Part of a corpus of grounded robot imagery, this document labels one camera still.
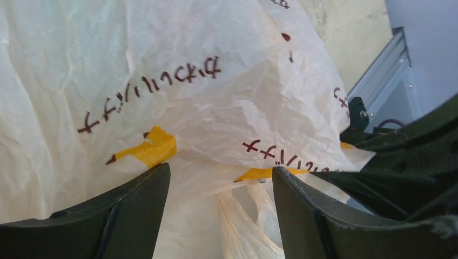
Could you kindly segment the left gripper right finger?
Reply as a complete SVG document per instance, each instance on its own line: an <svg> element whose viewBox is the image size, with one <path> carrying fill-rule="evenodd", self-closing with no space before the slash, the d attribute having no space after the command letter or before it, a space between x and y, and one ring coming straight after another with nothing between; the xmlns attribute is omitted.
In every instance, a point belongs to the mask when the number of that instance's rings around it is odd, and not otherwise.
<svg viewBox="0 0 458 259"><path fill-rule="evenodd" d="M457 216L413 223L362 212L272 170L286 258L457 258Z"/></svg>

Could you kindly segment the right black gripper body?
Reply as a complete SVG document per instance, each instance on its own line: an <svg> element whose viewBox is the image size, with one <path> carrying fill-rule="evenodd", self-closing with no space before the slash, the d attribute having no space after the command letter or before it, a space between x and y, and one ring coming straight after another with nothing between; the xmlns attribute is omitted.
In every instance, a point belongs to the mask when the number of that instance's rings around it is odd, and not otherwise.
<svg viewBox="0 0 458 259"><path fill-rule="evenodd" d="M375 215L416 221L457 214L457 97L401 129L358 143L359 172L317 172Z"/></svg>

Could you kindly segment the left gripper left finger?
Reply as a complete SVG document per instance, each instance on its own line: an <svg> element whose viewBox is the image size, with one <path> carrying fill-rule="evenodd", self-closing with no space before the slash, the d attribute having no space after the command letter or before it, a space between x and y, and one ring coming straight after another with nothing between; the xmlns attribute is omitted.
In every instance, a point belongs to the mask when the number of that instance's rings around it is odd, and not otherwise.
<svg viewBox="0 0 458 259"><path fill-rule="evenodd" d="M1 225L1 258L152 258L171 172L167 163L44 220Z"/></svg>

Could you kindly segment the orange printed plastic bag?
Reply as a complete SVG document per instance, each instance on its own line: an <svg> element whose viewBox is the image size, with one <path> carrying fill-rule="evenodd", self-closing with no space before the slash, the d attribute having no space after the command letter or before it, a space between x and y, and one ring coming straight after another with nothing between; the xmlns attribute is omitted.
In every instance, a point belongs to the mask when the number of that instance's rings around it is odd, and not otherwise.
<svg viewBox="0 0 458 259"><path fill-rule="evenodd" d="M298 1L1 1L1 222L167 162L155 258L284 258L272 168L359 172Z"/></svg>

